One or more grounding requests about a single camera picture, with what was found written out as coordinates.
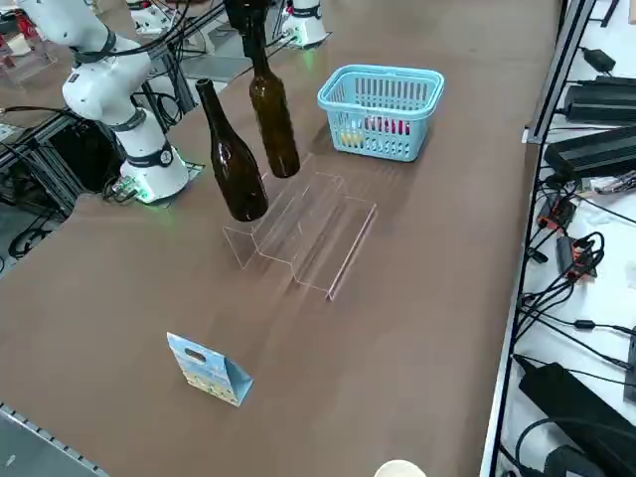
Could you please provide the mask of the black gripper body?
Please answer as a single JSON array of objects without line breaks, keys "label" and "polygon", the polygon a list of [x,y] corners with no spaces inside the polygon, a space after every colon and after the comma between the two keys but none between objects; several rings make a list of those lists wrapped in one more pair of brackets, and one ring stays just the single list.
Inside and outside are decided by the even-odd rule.
[{"label": "black gripper body", "polygon": [[262,26],[270,4],[269,0],[224,0],[230,23],[238,31]]}]

